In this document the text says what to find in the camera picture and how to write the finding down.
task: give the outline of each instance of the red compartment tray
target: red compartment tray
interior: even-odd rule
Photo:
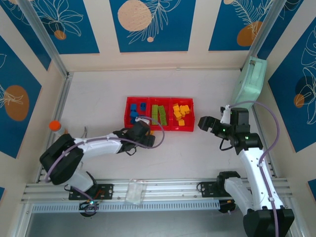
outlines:
[[[146,111],[140,110],[140,104],[146,103]],[[152,115],[152,105],[163,105],[166,112],[167,126],[163,126],[165,131],[184,131],[184,132],[193,132],[194,130],[194,104],[192,98],[168,98],[168,97],[128,97],[126,101],[125,115],[124,115],[124,125],[127,128],[131,128],[130,118],[130,106],[131,104],[137,105],[137,112],[139,115],[145,115],[151,117]],[[179,126],[178,121],[176,120],[173,114],[173,105],[188,105],[190,108],[190,113],[187,114],[184,118],[185,126]],[[161,130],[158,125],[150,125],[150,129],[153,131]]]

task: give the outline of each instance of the plastic bag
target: plastic bag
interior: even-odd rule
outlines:
[[[131,179],[128,183],[125,201],[130,204],[140,205],[144,200],[147,182]]]

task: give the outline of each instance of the orange cap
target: orange cap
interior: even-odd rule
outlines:
[[[49,128],[50,128],[50,130],[55,132],[55,131],[58,131],[61,128],[61,124],[60,124],[59,121],[54,120],[54,121],[49,123]]]

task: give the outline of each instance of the white table surface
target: white table surface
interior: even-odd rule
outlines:
[[[124,127],[127,96],[192,97],[194,132],[166,132],[164,143],[137,153],[104,155],[86,161],[83,169],[97,179],[180,179],[215,178],[220,171],[245,169],[234,149],[219,150],[220,138],[201,131],[199,118],[220,118],[220,106],[229,103],[239,70],[135,70],[76,72],[61,122],[73,137],[102,136]],[[257,132],[249,111],[251,132]],[[155,131],[156,143],[162,137]]]

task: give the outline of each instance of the white robotic arm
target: white robotic arm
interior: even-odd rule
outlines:
[[[150,135],[149,131],[149,121],[138,118],[132,128],[124,128],[102,137],[74,139],[65,134],[47,149],[40,157],[40,162],[54,185],[69,185],[94,197],[98,192],[97,183],[91,174],[79,168],[80,163],[106,154],[126,152],[133,155],[137,147],[133,142],[152,147],[155,137]]]
[[[285,209],[275,191],[263,157],[260,137],[250,133],[248,110],[226,106],[221,107],[221,112],[221,120],[202,117],[198,126],[204,131],[210,130],[222,141],[230,141],[231,147],[222,149],[222,142],[220,149],[235,149],[246,169],[251,192],[234,171],[221,172],[213,186],[216,191],[227,192],[241,209],[247,236],[284,237],[294,221],[294,214],[291,209]]]
[[[269,193],[259,167],[259,159],[262,154],[263,151],[259,148],[249,148],[248,151],[242,150],[239,154],[247,172],[251,193],[244,186],[240,178],[233,177],[225,180],[226,192],[233,197],[243,215],[246,215],[249,209],[256,211],[267,208],[272,210]],[[272,192],[276,208],[281,209],[283,207],[283,202],[276,193],[264,160],[262,162],[262,168]]]

